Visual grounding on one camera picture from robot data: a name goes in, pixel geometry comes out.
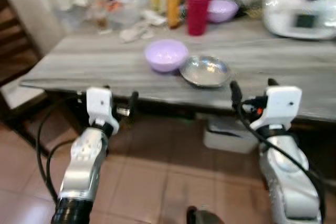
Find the metal plate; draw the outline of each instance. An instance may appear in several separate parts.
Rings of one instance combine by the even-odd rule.
[[[219,88],[230,80],[229,68],[212,56],[193,56],[180,67],[181,75],[188,82],[205,88]]]

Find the wall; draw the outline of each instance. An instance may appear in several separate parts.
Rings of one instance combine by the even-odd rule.
[[[11,0],[18,14],[38,43],[43,54],[49,52],[65,35],[50,0]]]

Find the white container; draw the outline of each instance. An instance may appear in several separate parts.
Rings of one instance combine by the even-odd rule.
[[[211,149],[245,154],[258,145],[257,139],[232,116],[210,118],[203,143]]]

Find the wooden chair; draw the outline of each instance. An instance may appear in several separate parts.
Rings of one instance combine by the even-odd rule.
[[[0,121],[35,148],[24,122],[50,105],[43,90],[19,87],[20,77],[42,58],[9,0],[0,0]],[[42,147],[47,156],[48,151]]]

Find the display screen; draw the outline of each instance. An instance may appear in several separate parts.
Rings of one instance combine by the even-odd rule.
[[[295,27],[313,28],[316,18],[317,16],[315,15],[299,14],[296,17]]]

